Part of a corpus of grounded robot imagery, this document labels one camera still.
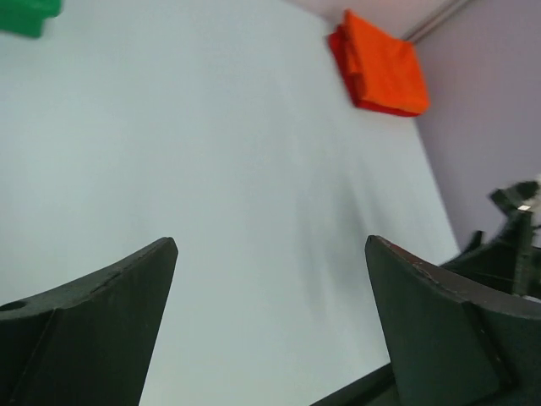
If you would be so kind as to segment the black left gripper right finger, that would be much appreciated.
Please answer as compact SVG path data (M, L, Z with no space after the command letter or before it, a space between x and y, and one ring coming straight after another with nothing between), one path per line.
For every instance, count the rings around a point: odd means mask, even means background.
M540 305L381 238L365 256L403 405L538 405Z

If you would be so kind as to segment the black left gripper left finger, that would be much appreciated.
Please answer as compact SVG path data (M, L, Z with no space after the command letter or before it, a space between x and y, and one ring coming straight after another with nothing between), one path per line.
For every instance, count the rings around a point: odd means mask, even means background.
M1 307L3 405L139 404L178 248L161 238Z

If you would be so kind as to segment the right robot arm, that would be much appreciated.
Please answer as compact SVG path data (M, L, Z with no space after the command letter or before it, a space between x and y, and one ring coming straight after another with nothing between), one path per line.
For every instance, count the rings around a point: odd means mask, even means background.
M489 198L505 216L501 230L484 242L476 231L466 248L441 266L506 294L540 300L540 248L533 244L540 226L540 182L527 180L494 189Z

